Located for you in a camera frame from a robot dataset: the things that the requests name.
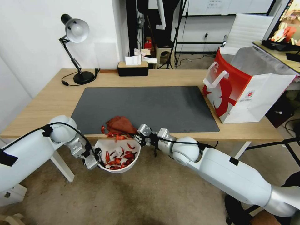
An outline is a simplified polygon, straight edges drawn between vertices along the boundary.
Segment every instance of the whiteboard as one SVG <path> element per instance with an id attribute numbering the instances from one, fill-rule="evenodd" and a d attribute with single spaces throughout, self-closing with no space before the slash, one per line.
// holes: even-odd
<path id="1" fill-rule="evenodd" d="M 228 15 L 266 13 L 273 0 L 187 0 L 183 15 Z"/>

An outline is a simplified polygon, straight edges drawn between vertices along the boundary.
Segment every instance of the gray desk mat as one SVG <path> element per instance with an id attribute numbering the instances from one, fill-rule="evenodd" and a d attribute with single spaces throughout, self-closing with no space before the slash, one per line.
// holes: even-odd
<path id="1" fill-rule="evenodd" d="M 87 87 L 72 118 L 83 134 L 100 134 L 101 126 L 117 115 L 156 132 L 220 131 L 197 86 Z"/>

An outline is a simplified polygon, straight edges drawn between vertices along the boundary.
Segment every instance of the concrete floor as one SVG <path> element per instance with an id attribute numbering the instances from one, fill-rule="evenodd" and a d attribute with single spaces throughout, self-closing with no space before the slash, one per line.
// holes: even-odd
<path id="1" fill-rule="evenodd" d="M 210 57 L 192 63 L 184 60 L 180 69 L 207 68 L 212 61 Z M 285 138 L 291 137 L 283 127 L 278 129 Z M 291 146 L 300 157 L 299 146 Z M 220 142 L 217 149 L 229 153 L 232 147 L 233 143 Z M 21 183 L 28 188 L 24 201 L 0 208 L 0 214 L 21 213 L 31 225 L 226 225 L 224 193 L 162 152 L 154 157 L 153 149 L 144 147 L 136 164 L 123 174 L 89 171 L 67 148 L 58 152 L 74 172 L 74 181 L 68 182 L 48 161 Z M 241 161 L 274 185 L 282 185 L 299 170 L 280 145 L 247 151 Z"/>

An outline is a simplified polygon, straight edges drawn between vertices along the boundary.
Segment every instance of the bag handle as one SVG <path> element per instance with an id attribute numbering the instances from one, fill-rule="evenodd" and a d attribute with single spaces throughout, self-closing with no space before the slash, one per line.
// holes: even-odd
<path id="1" fill-rule="evenodd" d="M 208 68 L 207 75 L 206 75 L 206 77 L 205 77 L 204 80 L 203 80 L 203 83 L 207 86 L 208 89 L 210 89 L 210 88 L 215 88 L 215 87 L 218 85 L 218 83 L 221 81 L 221 79 L 222 79 L 223 77 L 225 77 L 225 78 L 228 78 L 228 77 L 229 77 L 229 73 L 228 73 L 226 70 L 223 70 L 223 71 L 217 76 L 217 78 L 216 78 L 212 83 L 210 83 L 209 80 L 207 79 L 207 77 L 209 76 L 209 73 L 210 73 L 211 69 L 212 69 L 216 64 L 218 64 L 218 63 L 217 63 L 217 62 L 213 62 L 213 63 L 210 65 L 210 67 Z"/>

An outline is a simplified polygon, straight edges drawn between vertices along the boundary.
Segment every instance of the white bowl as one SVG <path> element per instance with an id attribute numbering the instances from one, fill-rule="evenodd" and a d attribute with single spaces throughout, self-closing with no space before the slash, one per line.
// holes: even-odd
<path id="1" fill-rule="evenodd" d="M 135 147 L 135 149 L 130 149 L 128 147 L 128 144 L 130 144 L 130 146 Z M 109 152 L 109 154 L 114 153 L 110 158 L 112 159 L 112 157 L 115 154 L 118 153 L 122 153 L 121 147 L 125 150 L 125 151 L 133 151 L 133 152 L 137 152 L 137 154 L 135 155 L 135 159 L 133 160 L 133 162 L 131 164 L 129 164 L 128 166 L 122 168 L 122 169 L 117 169 L 117 170 L 111 170 L 111 169 L 107 169 L 104 168 L 103 166 L 101 166 L 99 164 L 99 167 L 103 170 L 106 170 L 110 173 L 123 173 L 126 172 L 128 170 L 130 170 L 130 168 L 135 164 L 135 162 L 138 159 L 138 156 L 140 155 L 141 152 L 141 146 L 139 145 L 139 143 L 135 140 L 118 140 L 117 143 L 115 142 L 115 140 L 98 140 L 95 144 L 95 148 L 101 148 L 101 156 L 103 161 L 105 162 L 105 154 L 106 151 Z"/>

